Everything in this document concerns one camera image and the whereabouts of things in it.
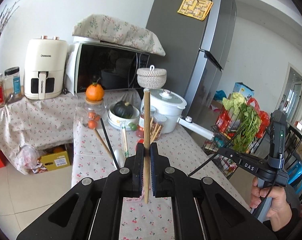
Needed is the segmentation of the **person's right hand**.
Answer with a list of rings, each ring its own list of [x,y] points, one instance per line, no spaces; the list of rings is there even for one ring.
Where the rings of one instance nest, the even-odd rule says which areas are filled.
[[[256,209],[261,203],[261,197],[266,198],[269,189],[269,187],[260,189],[258,187],[258,178],[254,177],[249,207]],[[276,232],[289,223],[292,218],[292,211],[286,201],[286,192],[283,187],[273,187],[268,196],[272,198],[272,203],[266,216],[270,219],[272,230]]]

